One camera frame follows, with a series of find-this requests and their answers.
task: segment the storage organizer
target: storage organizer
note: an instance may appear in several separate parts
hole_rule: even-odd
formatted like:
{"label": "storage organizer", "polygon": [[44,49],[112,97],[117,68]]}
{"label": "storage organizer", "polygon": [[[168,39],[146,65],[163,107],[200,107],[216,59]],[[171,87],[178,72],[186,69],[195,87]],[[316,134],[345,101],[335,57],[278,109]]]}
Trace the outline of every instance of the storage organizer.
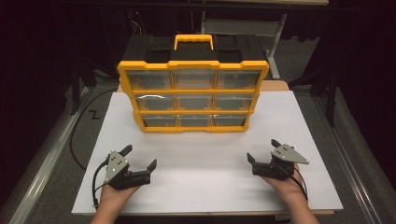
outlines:
{"label": "storage organizer", "polygon": [[267,76],[255,35],[133,35],[120,84],[144,133],[244,132]]}

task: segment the hand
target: hand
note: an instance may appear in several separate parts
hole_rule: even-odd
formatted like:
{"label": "hand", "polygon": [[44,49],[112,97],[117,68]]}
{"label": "hand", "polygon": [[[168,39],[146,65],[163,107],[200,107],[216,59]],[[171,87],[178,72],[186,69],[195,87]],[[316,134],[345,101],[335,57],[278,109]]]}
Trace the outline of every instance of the hand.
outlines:
{"label": "hand", "polygon": [[140,187],[117,190],[104,185],[100,196],[99,207],[91,223],[114,223],[129,198]]}
{"label": "hand", "polygon": [[[298,165],[294,163],[294,167],[298,170]],[[302,178],[297,172],[293,177],[302,183]],[[317,224],[318,220],[309,209],[308,202],[300,188],[291,178],[286,180],[277,180],[269,177],[263,177],[269,185],[271,185],[286,204],[290,214],[291,223]]]}

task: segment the gray floor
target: gray floor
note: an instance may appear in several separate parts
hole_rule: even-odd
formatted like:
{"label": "gray floor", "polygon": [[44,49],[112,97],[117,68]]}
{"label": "gray floor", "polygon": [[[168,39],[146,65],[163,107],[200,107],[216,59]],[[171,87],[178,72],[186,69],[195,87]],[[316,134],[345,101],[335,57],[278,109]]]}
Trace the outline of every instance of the gray floor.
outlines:
{"label": "gray floor", "polygon": [[[309,40],[300,43],[297,39],[280,41],[275,59],[283,80],[291,81],[301,75],[316,43],[317,41]],[[117,82],[98,81],[97,87],[86,94],[90,99],[118,86]],[[308,90],[309,86],[299,86],[293,91],[345,207],[344,210],[336,211],[333,215],[318,216],[318,219],[321,223],[396,223],[395,191],[379,168],[357,124],[349,114],[342,93],[338,91],[336,94],[335,128],[332,128],[323,118],[322,102],[325,99],[311,97]],[[78,122],[72,144],[83,166],[86,166],[90,159],[106,114],[110,95],[106,93],[93,101]],[[14,217],[21,200],[39,172],[41,164],[54,146],[59,145],[60,136],[68,129],[67,124],[72,118],[69,115],[70,103],[69,101],[48,139],[37,152],[28,171],[3,207],[0,213],[0,223],[9,223]],[[70,146],[66,142],[60,151],[59,160],[51,171],[46,187],[35,202],[26,223],[88,223],[91,220],[90,217],[71,214],[83,176],[84,171],[73,160]],[[135,219],[134,223],[142,221],[144,223],[176,223],[175,219],[170,218]],[[264,222],[261,217],[239,217],[234,218],[233,222],[227,218],[222,221],[197,218],[180,220],[183,223],[207,223],[209,221],[213,223]]]}

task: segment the white table surface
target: white table surface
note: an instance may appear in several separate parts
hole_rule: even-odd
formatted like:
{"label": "white table surface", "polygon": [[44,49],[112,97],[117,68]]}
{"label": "white table surface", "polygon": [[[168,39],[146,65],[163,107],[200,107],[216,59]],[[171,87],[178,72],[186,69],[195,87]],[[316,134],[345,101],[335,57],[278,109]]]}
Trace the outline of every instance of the white table surface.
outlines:
{"label": "white table surface", "polygon": [[[123,92],[113,93],[72,213],[91,215],[92,177],[111,150],[127,145],[130,170],[141,171],[154,160],[151,184],[140,188],[124,215],[276,214],[285,211],[274,190],[251,173],[256,161],[271,159],[271,139],[293,146],[310,163],[300,164],[312,210],[340,210],[343,205],[318,153],[292,91],[262,92],[244,133],[142,133]],[[105,178],[106,168],[96,186]]]}

